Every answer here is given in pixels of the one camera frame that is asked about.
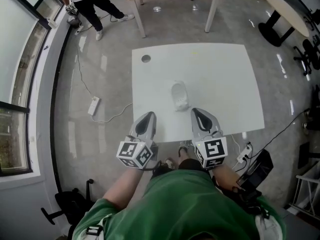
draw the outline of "black shorts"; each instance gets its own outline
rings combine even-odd
[[[200,172],[205,172],[205,173],[209,174],[209,172],[207,170],[203,169],[201,163],[198,160],[195,160],[192,158],[188,158],[188,159],[182,161],[182,163],[179,164],[178,170],[194,170],[194,171],[200,171]],[[171,171],[174,171],[174,170],[168,168],[168,166],[166,164],[161,165],[152,171],[151,180],[157,176],[169,173]]]

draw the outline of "black window frame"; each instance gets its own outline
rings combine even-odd
[[[44,48],[44,44],[46,41],[46,38],[48,36],[49,31],[52,29],[49,24],[48,21],[46,20],[46,18],[44,18],[38,11],[37,8],[39,7],[39,5],[44,1],[44,0],[38,0],[35,5],[33,6],[32,4],[30,4],[27,0],[16,0],[17,3],[19,3],[20,5],[22,5],[26,10],[28,10],[34,17],[36,17],[38,19],[38,23],[40,25],[42,25],[47,32],[45,33],[45,36],[43,38],[42,44],[39,47],[39,50],[42,51]],[[62,9],[64,3],[62,0],[59,0],[61,2],[61,7],[58,10],[58,12]],[[31,91],[32,91],[32,85],[33,85],[33,80],[34,80],[34,76],[35,76],[35,72],[36,72],[36,67],[38,64],[38,59],[40,56],[41,52],[39,52],[36,61],[34,63],[34,69],[31,75],[31,79],[30,79],[30,86],[29,86],[29,90],[28,90],[28,94],[27,94],[27,102],[26,102],[26,107],[23,106],[18,106],[18,105],[14,105],[14,104],[10,104],[7,102],[3,102],[0,101],[0,109],[5,109],[5,110],[9,110],[9,111],[14,111],[14,112],[18,112],[18,113],[24,113],[25,114],[25,125],[24,125],[24,132],[25,132],[25,157],[26,157],[26,169],[19,169],[19,170],[12,170],[12,171],[6,171],[3,172],[3,170],[1,170],[1,164],[0,164],[0,177],[7,177],[7,176],[14,176],[14,175],[21,175],[21,174],[28,174],[28,173],[32,173],[33,170],[31,168],[31,160],[30,160],[30,151],[29,151],[29,136],[28,136],[28,119],[29,119],[29,104],[30,104],[30,97],[31,97]]]

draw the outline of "round table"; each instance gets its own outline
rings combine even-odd
[[[297,30],[306,38],[309,37],[309,31],[305,22],[299,16],[299,14],[284,0],[266,0],[273,8],[274,12],[266,23],[260,23],[258,25],[259,30],[263,37],[272,45],[279,47],[287,39],[288,36]],[[282,16],[292,26],[290,29],[280,37],[278,33],[273,29],[273,26]]]

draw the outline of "transparent plastic object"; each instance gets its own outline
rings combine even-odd
[[[183,81],[176,81],[171,87],[175,111],[186,111],[189,107],[188,93]]]

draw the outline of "concrete floor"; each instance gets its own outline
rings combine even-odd
[[[111,1],[124,13],[131,12],[126,0]],[[220,0],[210,33],[204,32],[210,0],[144,2],[139,10],[147,38],[140,37],[135,20],[111,23],[109,17],[101,20],[102,40],[96,41],[93,28],[78,36],[72,33],[69,38],[60,68],[54,113],[56,160],[63,190],[77,187],[85,193],[85,182],[92,178],[95,180],[91,186],[92,197],[101,198],[125,170],[116,159],[116,152],[133,122],[131,106],[108,124],[91,120],[87,114],[91,97],[80,80],[77,49],[83,80],[92,95],[101,98],[96,120],[108,120],[132,102],[132,49],[177,43],[245,45],[259,88],[265,129],[247,132],[246,139],[241,133],[235,134],[241,150],[250,141],[255,154],[310,105],[312,86],[319,82],[320,74],[314,70],[307,80],[302,65],[293,60],[296,55],[293,46],[301,46],[304,39],[296,31],[281,47],[274,47],[262,37],[258,23],[266,22],[273,12],[265,0]],[[161,11],[154,12],[155,6],[160,6]],[[107,14],[98,8],[96,12],[101,17]],[[274,28],[284,34],[289,27],[281,18]],[[310,139],[301,129],[304,120],[300,116],[267,147],[274,169],[259,189],[280,206],[288,202],[295,188],[299,146]],[[227,136],[227,144],[226,163],[233,166],[238,147],[231,136]],[[178,145],[159,143],[158,158],[177,158]],[[150,177],[150,172],[144,173],[132,202],[143,195]]]

